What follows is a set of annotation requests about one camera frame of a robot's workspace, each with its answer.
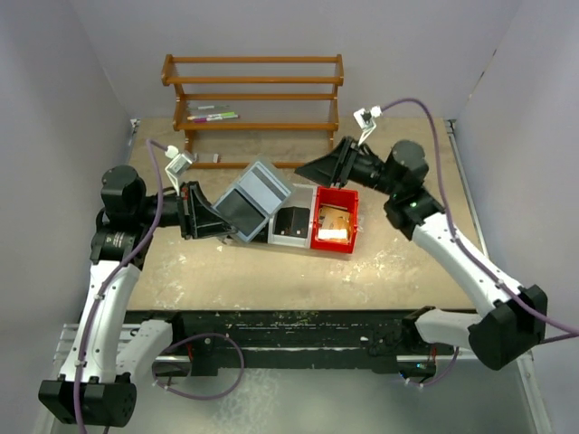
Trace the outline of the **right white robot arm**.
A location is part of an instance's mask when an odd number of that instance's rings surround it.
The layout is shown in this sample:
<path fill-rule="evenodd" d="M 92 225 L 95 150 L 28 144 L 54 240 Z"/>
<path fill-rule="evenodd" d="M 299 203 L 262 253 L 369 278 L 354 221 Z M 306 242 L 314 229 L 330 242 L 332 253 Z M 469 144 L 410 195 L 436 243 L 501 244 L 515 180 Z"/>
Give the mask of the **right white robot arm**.
<path fill-rule="evenodd" d="M 448 221 L 449 211 L 423 185 L 428 171 L 424 150 L 413 141 L 398 141 L 381 159 L 367 144 L 343 137 L 336 149 L 295 173 L 324 187 L 354 182 L 386 194 L 387 220 L 434 258 L 472 302 L 472 314 L 424 307 L 407 316 L 402 340 L 409 352 L 447 344 L 472 351 L 498 371 L 544 340 L 539 316 L 547 311 L 547 295 L 501 271 Z"/>

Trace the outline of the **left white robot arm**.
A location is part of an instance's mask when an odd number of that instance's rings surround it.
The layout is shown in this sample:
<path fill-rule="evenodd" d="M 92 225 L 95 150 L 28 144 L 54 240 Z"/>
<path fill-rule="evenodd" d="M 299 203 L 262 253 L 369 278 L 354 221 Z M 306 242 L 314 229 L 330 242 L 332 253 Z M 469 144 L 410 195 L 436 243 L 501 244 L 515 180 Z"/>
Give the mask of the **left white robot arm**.
<path fill-rule="evenodd" d="M 71 349 L 54 380 L 41 383 L 38 398 L 61 423 L 124 427 L 137 401 L 137 386 L 156 358 L 183 350 L 186 333 L 176 317 L 148 319 L 126 343 L 128 302 L 145 265 L 156 228 L 177 227 L 186 240 L 220 237 L 233 226 L 212 208 L 199 183 L 174 193 L 148 195 L 129 165 L 101 178 L 103 207 L 91 241 L 90 287 Z"/>

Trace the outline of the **grey card holder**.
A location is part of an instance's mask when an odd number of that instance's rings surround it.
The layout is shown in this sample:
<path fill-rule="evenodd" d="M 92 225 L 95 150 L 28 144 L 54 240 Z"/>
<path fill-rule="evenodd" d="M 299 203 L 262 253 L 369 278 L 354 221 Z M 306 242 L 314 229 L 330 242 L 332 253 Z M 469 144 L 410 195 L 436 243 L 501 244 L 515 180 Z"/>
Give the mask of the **grey card holder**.
<path fill-rule="evenodd" d="M 213 209 L 232 225 L 235 240 L 250 242 L 294 190 L 280 169 L 267 158 L 258 157 L 226 189 Z"/>

